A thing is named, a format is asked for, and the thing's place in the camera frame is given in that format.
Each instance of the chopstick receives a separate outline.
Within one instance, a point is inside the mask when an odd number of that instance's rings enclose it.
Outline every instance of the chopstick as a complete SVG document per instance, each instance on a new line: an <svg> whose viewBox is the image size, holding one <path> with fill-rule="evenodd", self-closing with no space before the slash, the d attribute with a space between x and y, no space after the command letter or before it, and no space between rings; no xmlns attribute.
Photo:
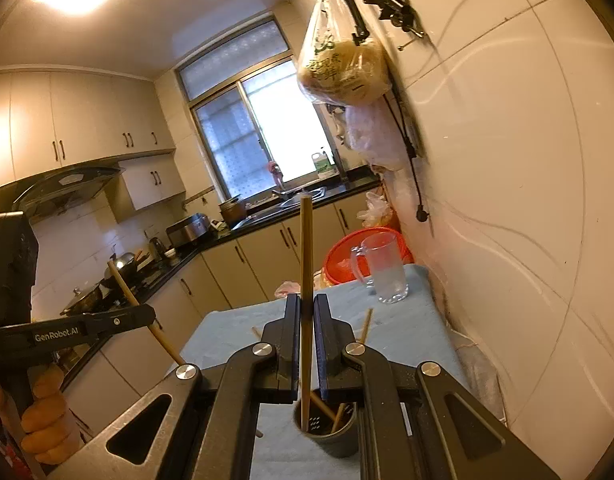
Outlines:
<svg viewBox="0 0 614 480"><path fill-rule="evenodd" d="M360 332L359 343L365 344L367 341L367 335L369 334L369 325L372 322L373 308L367 309L367 314L365 315L365 322L363 323L363 329ZM343 418L343 413L345 412L346 404L343 403L338 406L338 411L336 413L336 418L334 419L334 425L331 427L331 433L336 433L338 431L338 426L340 425L340 421Z"/></svg>
<svg viewBox="0 0 614 480"><path fill-rule="evenodd" d="M309 430L311 350L313 339L313 209L311 196L301 197L301 428Z"/></svg>
<svg viewBox="0 0 614 480"><path fill-rule="evenodd" d="M129 304L131 306L140 305L140 303L138 303L138 300L136 300L136 297L133 295L132 291L129 290L127 283L125 283L125 280L123 280L123 277L118 272L118 269L116 269L116 266L114 265L114 260L108 261L108 267L110 268L111 275L114 276L116 283L118 284L118 286L120 286L121 290L123 291L123 294L127 298L127 301L129 301ZM179 366L185 364L183 358L180 356L180 354L178 354L177 351L175 351L174 347L171 345L164 333L162 333L162 331L156 326L156 323L152 323L151 325L149 325L148 328L152 335L156 338L156 341L158 341L158 343L160 343L160 345L164 348L165 352L167 352L171 356L171 358L174 359L176 364L178 364Z"/></svg>
<svg viewBox="0 0 614 480"><path fill-rule="evenodd" d="M258 328L253 326L251 327L251 331L259 340L262 339L263 335L260 333L260 330L258 330ZM309 399L311 400L311 402L313 402L316 406L319 407L322 413L327 415L331 420L336 420L336 413L334 413L332 409L327 404L325 404L325 402L316 394L316 392L312 391L311 389L309 390Z"/></svg>

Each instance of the white plastic bag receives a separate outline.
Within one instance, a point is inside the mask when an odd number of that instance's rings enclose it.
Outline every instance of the white plastic bag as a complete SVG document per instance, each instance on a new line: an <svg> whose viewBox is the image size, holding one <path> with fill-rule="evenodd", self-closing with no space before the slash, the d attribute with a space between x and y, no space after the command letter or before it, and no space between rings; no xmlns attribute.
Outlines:
<svg viewBox="0 0 614 480"><path fill-rule="evenodd" d="M398 171L409 164L401 132L385 100L345 109L349 147L360 153L376 171Z"/></svg>
<svg viewBox="0 0 614 480"><path fill-rule="evenodd" d="M359 106L391 88L380 41L354 43L354 20L344 0L318 0L298 60L298 83L314 102Z"/></svg>
<svg viewBox="0 0 614 480"><path fill-rule="evenodd" d="M367 211L359 211L356 218L363 221L363 227L383 227L389 224L393 211L391 206L385 200L385 197L368 191Z"/></svg>

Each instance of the tiled wall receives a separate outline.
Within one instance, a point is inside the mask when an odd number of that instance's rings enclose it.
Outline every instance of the tiled wall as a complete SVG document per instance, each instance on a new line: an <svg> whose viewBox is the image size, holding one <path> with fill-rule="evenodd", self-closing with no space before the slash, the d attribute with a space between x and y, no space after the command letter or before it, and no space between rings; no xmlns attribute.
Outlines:
<svg viewBox="0 0 614 480"><path fill-rule="evenodd" d="M143 231L169 246L165 229L176 220L170 204L161 202L118 224L101 192L81 206L34 224L39 248L32 317L58 317L74 296L74 287L84 290L102 279L114 250L119 256L146 251Z"/></svg>
<svg viewBox="0 0 614 480"><path fill-rule="evenodd" d="M427 223L389 175L405 237L498 368L511 428L581 480L614 435L614 45L584 0L412 3L435 47L399 52L370 20L426 153Z"/></svg>
<svg viewBox="0 0 614 480"><path fill-rule="evenodd" d="M272 11L292 51L297 55L303 46L307 22L296 13L293 6L288 2L278 4ZM212 170L209 169L210 162L200 144L196 125L187 108L186 99L178 85L174 70L169 70L156 79L155 85L167 125L176 143L174 160L185 184L186 196L190 197L209 186L214 186L216 184L215 177ZM334 124L330 123L329 126L331 131L335 132ZM348 169L357 168L364 164L357 153L341 146L339 141L337 143L340 156ZM203 204L202 199L191 202L187 206L188 214L200 212L212 219L222 219L218 205L224 198L220 196L219 192L212 191L205 195L205 199L207 204Z"/></svg>

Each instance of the cup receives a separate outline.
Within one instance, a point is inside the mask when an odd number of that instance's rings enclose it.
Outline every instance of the cup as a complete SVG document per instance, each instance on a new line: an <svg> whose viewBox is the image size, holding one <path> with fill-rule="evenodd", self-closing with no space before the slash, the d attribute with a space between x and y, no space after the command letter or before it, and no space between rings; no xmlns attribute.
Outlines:
<svg viewBox="0 0 614 480"><path fill-rule="evenodd" d="M371 278L360 272L358 257L367 259ZM398 240L393 233L368 236L360 246L351 249L351 270L359 282L373 286L382 303L396 303L407 297L409 286L405 279Z"/></svg>

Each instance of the frosted glass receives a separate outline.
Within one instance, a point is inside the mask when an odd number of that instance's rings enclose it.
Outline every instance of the frosted glass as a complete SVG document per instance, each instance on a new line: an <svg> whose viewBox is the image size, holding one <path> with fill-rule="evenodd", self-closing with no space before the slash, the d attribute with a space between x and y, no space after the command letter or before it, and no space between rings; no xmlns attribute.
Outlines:
<svg viewBox="0 0 614 480"><path fill-rule="evenodd" d="M236 88L197 108L196 115L229 196L245 198L274 186L267 153Z"/></svg>
<svg viewBox="0 0 614 480"><path fill-rule="evenodd" d="M210 50L180 71L190 100L230 77L287 51L275 22L267 22Z"/></svg>
<svg viewBox="0 0 614 480"><path fill-rule="evenodd" d="M292 61L247 79L242 85L284 181L316 171L312 153L324 150L333 161L316 110L298 88Z"/></svg>

